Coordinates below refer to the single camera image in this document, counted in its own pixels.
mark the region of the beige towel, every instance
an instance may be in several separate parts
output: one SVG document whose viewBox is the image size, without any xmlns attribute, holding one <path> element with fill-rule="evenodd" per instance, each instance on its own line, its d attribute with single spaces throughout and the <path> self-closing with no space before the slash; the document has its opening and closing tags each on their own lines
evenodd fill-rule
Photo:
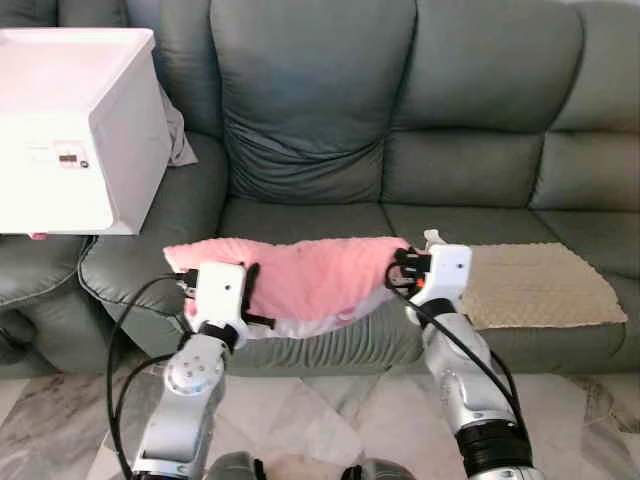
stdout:
<svg viewBox="0 0 640 480">
<path fill-rule="evenodd" d="M 611 286 L 560 243 L 472 247 L 463 310 L 479 329 L 625 322 Z"/>
</svg>

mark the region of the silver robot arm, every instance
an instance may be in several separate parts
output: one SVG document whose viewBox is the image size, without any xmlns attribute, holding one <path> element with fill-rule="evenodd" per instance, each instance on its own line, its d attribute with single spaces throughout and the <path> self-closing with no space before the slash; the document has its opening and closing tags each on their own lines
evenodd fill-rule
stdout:
<svg viewBox="0 0 640 480">
<path fill-rule="evenodd" d="M 459 313 L 469 278 L 471 249 L 446 244 L 434 230 L 426 231 L 425 237 L 426 255 L 414 253 L 409 270 L 419 274 L 415 265 L 421 264 L 427 275 L 411 302 L 426 307 L 493 371 L 489 346 L 468 318 Z M 422 257 L 421 262 L 415 261 L 418 257 Z M 498 387 L 450 338 L 421 320 L 413 308 L 407 306 L 406 314 L 412 322 L 426 325 L 422 335 L 426 364 L 439 386 L 467 476 L 471 480 L 544 480 L 532 466 L 531 445 L 522 425 Z"/>
<path fill-rule="evenodd" d="M 246 271 L 240 265 L 200 266 L 194 333 L 168 362 L 164 391 L 143 434 L 135 480 L 200 479 L 224 394 L 225 359 L 248 338 L 242 320 Z"/>
</svg>

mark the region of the white plastic container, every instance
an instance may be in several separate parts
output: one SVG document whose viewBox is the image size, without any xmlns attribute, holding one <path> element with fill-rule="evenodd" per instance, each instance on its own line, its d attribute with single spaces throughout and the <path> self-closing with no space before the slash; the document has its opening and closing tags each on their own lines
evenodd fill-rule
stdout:
<svg viewBox="0 0 640 480">
<path fill-rule="evenodd" d="M 0 233 L 136 234 L 171 143 L 146 29 L 0 29 Z"/>
</svg>

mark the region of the sofa armrest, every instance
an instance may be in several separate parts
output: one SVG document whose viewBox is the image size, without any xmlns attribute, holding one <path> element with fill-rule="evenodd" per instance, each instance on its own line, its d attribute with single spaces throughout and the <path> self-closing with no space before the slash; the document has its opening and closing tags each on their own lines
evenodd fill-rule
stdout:
<svg viewBox="0 0 640 480">
<path fill-rule="evenodd" d="M 218 141 L 187 133 L 198 163 L 169 168 L 138 236 L 101 236 L 79 266 L 82 286 L 105 305 L 131 300 L 145 282 L 170 271 L 162 249 L 214 235 L 227 192 L 227 157 Z M 172 282 L 160 282 L 137 308 L 162 316 L 182 309 L 183 296 Z"/>
</svg>

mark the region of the marble floor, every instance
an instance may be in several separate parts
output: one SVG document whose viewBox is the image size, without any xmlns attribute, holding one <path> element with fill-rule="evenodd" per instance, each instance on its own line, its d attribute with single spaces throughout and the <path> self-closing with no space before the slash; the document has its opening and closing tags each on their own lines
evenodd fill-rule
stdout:
<svg viewBox="0 0 640 480">
<path fill-rule="evenodd" d="M 158 399 L 158 374 L 144 372 L 128 397 L 129 453 Z M 535 463 L 548 480 L 640 479 L 640 375 L 516 382 Z M 122 478 L 106 437 L 102 377 L 0 381 L 0 421 L 3 480 Z M 465 478 L 426 375 L 228 377 L 209 464 L 238 450 L 262 458 L 270 480 L 337 480 L 365 456 L 401 463 L 419 480 Z"/>
</svg>

